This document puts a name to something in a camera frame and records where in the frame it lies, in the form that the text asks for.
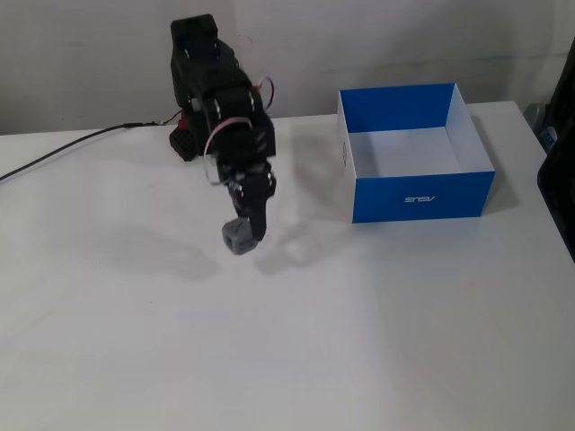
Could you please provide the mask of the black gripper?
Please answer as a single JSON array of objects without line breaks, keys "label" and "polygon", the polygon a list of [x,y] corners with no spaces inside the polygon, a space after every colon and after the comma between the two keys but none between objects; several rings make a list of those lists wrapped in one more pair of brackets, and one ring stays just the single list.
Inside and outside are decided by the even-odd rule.
[{"label": "black gripper", "polygon": [[218,177],[226,185],[235,212],[247,218],[256,241],[262,241],[267,229],[266,204],[275,195],[276,177],[266,158],[252,160],[217,158]]}]

